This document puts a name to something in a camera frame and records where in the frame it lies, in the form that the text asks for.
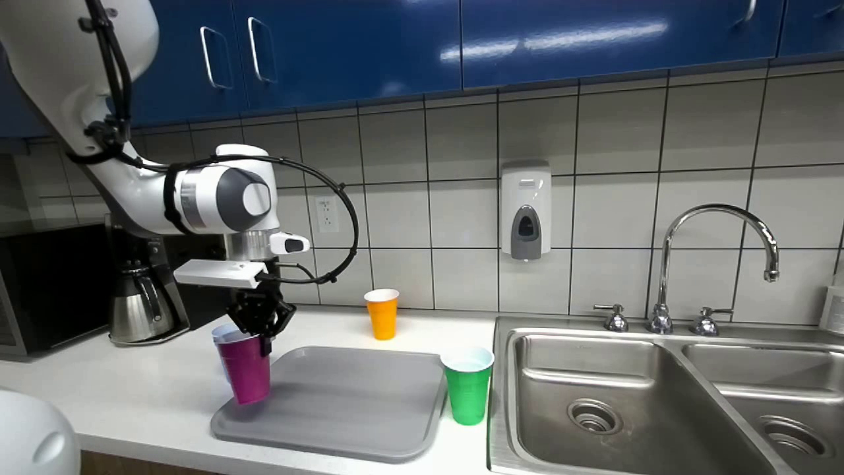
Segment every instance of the pink cup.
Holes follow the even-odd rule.
[[[269,357],[262,357],[262,337],[237,328],[217,328],[214,344],[226,367],[236,400],[240,406],[263,400],[269,396]]]

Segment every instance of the white tile wall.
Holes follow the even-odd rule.
[[[497,312],[498,308],[497,250],[435,250],[435,308]]]
[[[427,110],[427,167],[432,179],[497,177],[497,105]]]
[[[581,177],[578,247],[652,247],[656,173]]]
[[[647,313],[650,250],[578,250],[573,262],[573,313],[597,313],[594,307],[625,307]]]
[[[844,72],[770,78],[760,167],[844,163]]]
[[[502,102],[502,163],[545,160],[573,173],[578,98]]]
[[[435,247],[497,247],[498,187],[485,183],[432,183],[431,217]]]
[[[664,89],[582,96],[578,172],[656,172]]]
[[[664,169],[750,167],[766,82],[693,84],[668,92]]]
[[[735,321],[814,325],[844,224],[841,84],[841,60],[663,74],[145,130],[137,147],[187,160],[247,139],[349,183],[360,258],[337,284],[283,284],[295,304],[361,308],[365,289],[390,284],[411,308],[560,317],[622,304],[640,317],[668,224],[721,201],[774,226],[784,276],[762,283],[760,241],[738,220],[697,217],[669,262],[675,317],[734,307]],[[498,167],[513,160],[555,169],[555,253],[540,262],[498,253]],[[31,143],[13,163],[36,230],[106,210],[56,144]],[[317,183],[280,172],[280,220],[313,241],[286,262],[327,271],[346,255],[349,220]]]

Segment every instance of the gray tray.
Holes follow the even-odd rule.
[[[437,357],[303,346],[272,365],[255,406],[226,400],[212,433],[226,440],[407,462],[427,452],[443,411]]]

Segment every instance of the coffee maker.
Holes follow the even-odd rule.
[[[110,344],[155,346],[187,332],[187,312],[163,241],[110,226],[110,250],[117,262]]]

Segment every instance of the microwave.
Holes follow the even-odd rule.
[[[114,283],[106,224],[0,238],[0,359],[104,332]]]

